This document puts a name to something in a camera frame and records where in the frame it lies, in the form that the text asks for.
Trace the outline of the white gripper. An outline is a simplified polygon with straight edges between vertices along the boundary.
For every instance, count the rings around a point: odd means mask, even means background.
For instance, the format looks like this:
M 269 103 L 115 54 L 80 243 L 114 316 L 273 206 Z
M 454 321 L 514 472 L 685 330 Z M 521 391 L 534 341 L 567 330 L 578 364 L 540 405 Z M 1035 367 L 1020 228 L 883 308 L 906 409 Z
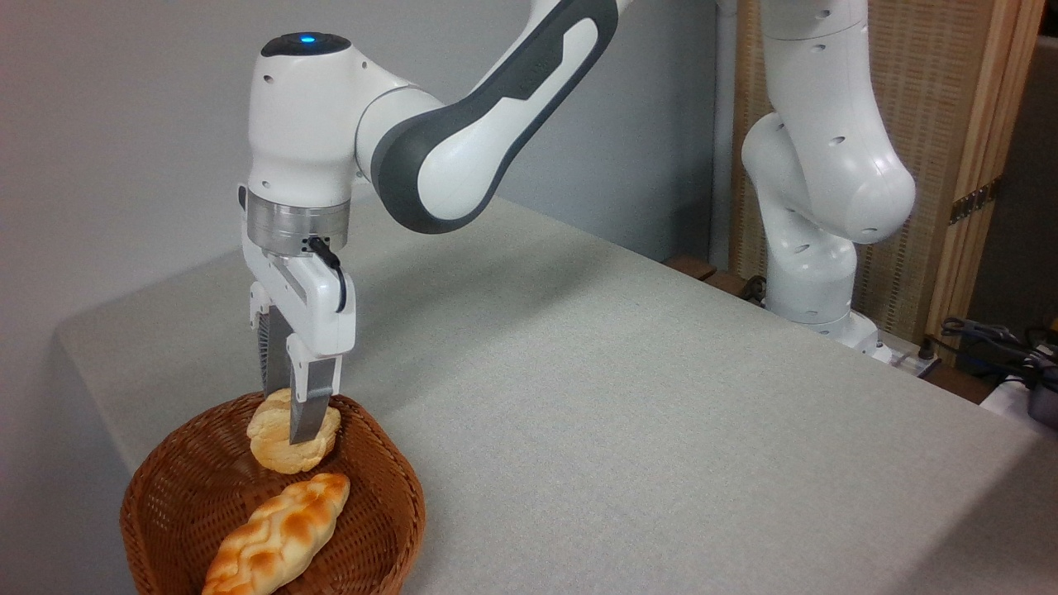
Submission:
M 255 280 L 250 326 L 262 394 L 291 387 L 288 443 L 314 440 L 355 346 L 355 287 L 341 268 L 349 203 L 288 208 L 238 188 L 242 254 Z

